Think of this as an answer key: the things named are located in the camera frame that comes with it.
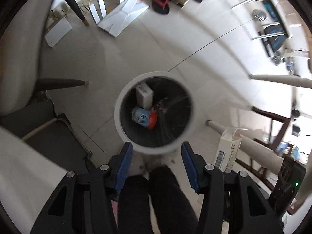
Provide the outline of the white medicine box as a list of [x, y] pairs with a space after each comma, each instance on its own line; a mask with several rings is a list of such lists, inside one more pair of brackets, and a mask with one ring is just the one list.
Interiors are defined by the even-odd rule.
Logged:
[[224, 173], [230, 173], [241, 146], [242, 137], [236, 128], [227, 127], [221, 134], [214, 166]]

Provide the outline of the blue white drink carton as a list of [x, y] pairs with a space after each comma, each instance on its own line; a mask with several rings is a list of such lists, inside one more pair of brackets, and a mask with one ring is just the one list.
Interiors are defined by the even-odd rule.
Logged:
[[154, 109], [135, 107], [132, 110], [132, 120], [147, 129], [152, 129], [157, 124], [157, 112]]

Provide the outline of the white round trash bin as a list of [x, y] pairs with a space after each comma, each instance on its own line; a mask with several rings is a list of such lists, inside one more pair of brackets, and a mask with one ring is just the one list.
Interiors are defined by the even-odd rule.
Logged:
[[187, 84], [157, 71], [131, 80], [117, 98], [114, 121], [124, 142], [146, 155], [179, 148], [194, 131], [197, 106]]

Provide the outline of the dark wooden chair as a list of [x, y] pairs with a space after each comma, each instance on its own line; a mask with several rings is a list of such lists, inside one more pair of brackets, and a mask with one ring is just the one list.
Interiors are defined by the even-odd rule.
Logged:
[[[277, 148], [280, 145], [288, 126], [290, 125], [291, 118], [287, 118], [281, 115], [278, 115], [276, 113], [267, 112], [264, 110], [261, 110], [259, 108], [256, 108], [254, 106], [251, 107], [251, 110], [255, 113], [262, 115], [264, 117], [267, 117], [271, 119], [270, 122], [270, 130], [269, 130], [269, 136], [267, 142], [260, 141], [259, 139], [254, 139], [255, 142], [261, 144], [262, 146], [271, 149], [275, 153], [277, 153]], [[280, 131], [278, 132], [277, 136], [273, 139], [272, 136], [272, 128], [273, 128], [273, 122], [278, 121], [279, 123], [282, 123], [282, 126], [280, 128]], [[253, 168], [253, 159], [250, 157], [250, 164], [246, 164], [245, 162], [241, 161], [240, 159], [236, 159], [235, 162], [242, 166], [243, 168], [247, 169], [250, 173], [252, 173], [255, 177], [257, 177], [270, 191], [273, 190], [274, 186], [271, 184], [267, 178], [267, 168], [260, 167], [258, 170], [255, 170]]]

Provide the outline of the white table leg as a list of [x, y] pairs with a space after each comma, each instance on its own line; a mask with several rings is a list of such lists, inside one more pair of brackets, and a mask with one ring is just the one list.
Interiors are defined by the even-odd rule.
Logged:
[[301, 78], [297, 75], [249, 75], [249, 78], [253, 80], [276, 82], [294, 87], [312, 88], [310, 79]]
[[[216, 123], [215, 121], [207, 120], [206, 126], [213, 129], [221, 135], [227, 127]], [[259, 163], [262, 167], [267, 168], [270, 172], [278, 174], [284, 159], [269, 148], [251, 140], [250, 138], [241, 135], [242, 142], [240, 150]]]

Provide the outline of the left grey fuzzy slipper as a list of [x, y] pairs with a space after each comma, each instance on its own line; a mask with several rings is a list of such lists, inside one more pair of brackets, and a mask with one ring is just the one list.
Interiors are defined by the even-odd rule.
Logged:
[[128, 176], [144, 175], [145, 173], [146, 168], [142, 155], [134, 152], [129, 166]]

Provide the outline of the white sofa cover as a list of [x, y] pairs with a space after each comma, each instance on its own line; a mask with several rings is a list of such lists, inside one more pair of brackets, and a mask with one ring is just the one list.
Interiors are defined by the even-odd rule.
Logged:
[[1, 204], [21, 233], [30, 233], [67, 170], [1, 128]]

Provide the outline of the white small box in bin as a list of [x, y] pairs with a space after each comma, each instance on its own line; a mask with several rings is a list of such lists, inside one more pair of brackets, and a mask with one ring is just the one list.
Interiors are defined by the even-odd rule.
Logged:
[[145, 83], [139, 83], [135, 87], [137, 103], [143, 109], [150, 109], [153, 103], [153, 90]]

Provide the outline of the far white table leg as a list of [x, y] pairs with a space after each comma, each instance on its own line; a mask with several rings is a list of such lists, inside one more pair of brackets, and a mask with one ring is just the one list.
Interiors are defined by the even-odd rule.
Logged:
[[249, 75], [249, 78], [253, 80], [276, 82], [294, 87], [312, 88], [310, 79], [301, 78], [297, 75]]

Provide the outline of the grey cushioned chair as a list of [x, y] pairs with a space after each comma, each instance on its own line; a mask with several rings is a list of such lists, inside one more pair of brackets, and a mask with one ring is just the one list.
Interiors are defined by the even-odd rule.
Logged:
[[[88, 25], [76, 0], [65, 0], [84, 25]], [[66, 18], [44, 33], [53, 0], [26, 0], [12, 9], [10, 23], [1, 31], [1, 115], [27, 105], [35, 91], [86, 85], [75, 79], [40, 78], [43, 40], [54, 47], [72, 29]]]

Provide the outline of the white flat paper sheet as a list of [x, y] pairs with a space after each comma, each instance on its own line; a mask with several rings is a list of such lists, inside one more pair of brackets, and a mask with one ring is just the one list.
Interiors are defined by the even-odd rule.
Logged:
[[128, 25], [148, 8], [149, 5], [141, 0], [124, 0], [107, 14], [97, 26], [111, 36], [118, 37]]

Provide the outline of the black red flip-flop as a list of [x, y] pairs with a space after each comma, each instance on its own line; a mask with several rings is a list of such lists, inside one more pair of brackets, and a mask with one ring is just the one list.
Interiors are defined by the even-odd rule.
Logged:
[[152, 8], [159, 14], [168, 15], [170, 12], [169, 0], [152, 0]]

